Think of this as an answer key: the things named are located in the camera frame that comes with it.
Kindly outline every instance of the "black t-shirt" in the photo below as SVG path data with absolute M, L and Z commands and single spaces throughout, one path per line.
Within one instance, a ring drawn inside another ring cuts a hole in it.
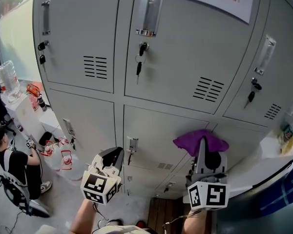
M 1 164 L 2 168 L 5 170 L 4 153 L 5 153 L 5 150 L 0 152 L 0 164 Z M 26 183 L 26 181 L 25 181 L 25 171 L 26 171 L 25 165 L 27 165 L 27 161 L 28 161 L 27 154 L 20 152 L 20 151 L 12 152 L 12 154 L 10 156 L 10 160 L 9 160 L 9 170 L 6 172 L 9 172 L 13 176 L 15 176 L 20 182 L 25 184 Z

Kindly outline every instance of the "window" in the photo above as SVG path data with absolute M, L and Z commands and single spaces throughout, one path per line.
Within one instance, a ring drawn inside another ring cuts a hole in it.
M 0 0 L 0 61 L 11 60 L 19 80 L 41 82 L 32 28 L 33 0 Z

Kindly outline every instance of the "metal handle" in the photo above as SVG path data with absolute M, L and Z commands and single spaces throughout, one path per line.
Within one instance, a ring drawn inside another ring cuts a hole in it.
M 156 36 L 162 3 L 163 0 L 140 0 L 136 34 Z
M 70 123 L 70 120 L 68 120 L 68 119 L 63 119 L 63 121 L 64 121 L 64 123 L 65 123 L 65 127 L 66 127 L 67 130 L 68 130 L 68 133 L 69 133 L 70 135 L 72 135 L 73 138 L 75 138 L 75 132 L 74 132 L 74 130 L 73 130 L 72 124 Z
M 262 51 L 260 52 L 259 60 L 257 63 L 257 66 L 255 67 L 254 71 L 258 73 L 259 75 L 263 75 L 268 63 L 273 55 L 276 41 L 271 38 L 270 36 L 266 35 L 265 43 L 263 46 Z
M 138 138 L 132 138 L 127 136 L 127 151 L 133 155 L 138 149 Z
M 50 3 L 51 1 L 45 1 L 41 4 L 43 8 L 43 15 L 42 15 L 42 35 L 43 36 L 48 36 L 51 31 L 50 31 Z

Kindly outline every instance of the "wall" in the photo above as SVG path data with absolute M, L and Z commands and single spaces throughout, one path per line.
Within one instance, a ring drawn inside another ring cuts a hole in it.
M 18 79 L 41 82 L 32 29 L 33 0 L 26 0 L 0 19 L 1 63 L 11 60 Z

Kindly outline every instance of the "purple cloth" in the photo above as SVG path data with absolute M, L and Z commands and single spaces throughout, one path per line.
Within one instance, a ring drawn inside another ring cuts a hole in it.
M 210 152 L 225 152 L 229 148 L 228 143 L 206 129 L 186 133 L 174 139 L 173 142 L 177 147 L 185 149 L 192 157 L 195 157 L 200 151 L 200 143 L 203 137 L 207 139 Z

